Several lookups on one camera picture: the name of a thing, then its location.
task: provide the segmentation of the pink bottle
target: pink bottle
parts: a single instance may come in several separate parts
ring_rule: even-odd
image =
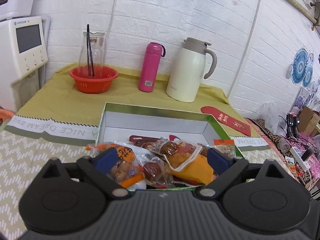
[[[163,45],[155,42],[148,44],[144,55],[138,88],[144,92],[152,92],[155,85],[160,58],[165,56]]]

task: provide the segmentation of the white brick wall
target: white brick wall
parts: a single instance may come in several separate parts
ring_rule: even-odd
[[[194,37],[212,43],[217,68],[204,81],[228,94],[247,44],[258,0],[118,0],[109,35],[105,63],[140,69],[147,44],[166,47],[159,73],[169,73],[183,39]],[[49,14],[46,76],[65,64],[77,62],[82,31],[89,23],[93,31],[106,32],[113,0],[35,0],[32,14]],[[317,55],[320,39],[311,23],[284,0],[265,0],[262,19],[253,37],[253,49],[245,65],[233,106],[254,117],[266,101],[275,101],[287,111],[301,86],[284,79],[296,51],[305,47],[315,53],[314,76],[319,76]],[[206,70],[211,64],[207,56]]]

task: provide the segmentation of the vimoo logo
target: vimoo logo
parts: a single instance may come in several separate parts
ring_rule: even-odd
[[[26,23],[27,21],[14,22],[14,25]]]

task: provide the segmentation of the white thermal jug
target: white thermal jug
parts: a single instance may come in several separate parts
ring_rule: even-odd
[[[204,79],[210,77],[217,65],[217,56],[207,49],[208,42],[187,38],[175,59],[169,83],[167,95],[178,101],[193,102],[202,81],[205,68],[205,54],[212,56],[210,70],[204,75]]]

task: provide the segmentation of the red envelope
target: red envelope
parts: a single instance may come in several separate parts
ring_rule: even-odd
[[[251,136],[250,125],[238,121],[237,119],[231,117],[228,114],[225,114],[224,112],[220,111],[219,109],[213,106],[203,106],[201,107],[201,112],[204,114],[211,114],[215,117],[215,119],[227,125],[228,127],[231,127],[236,131],[243,133],[247,136]]]

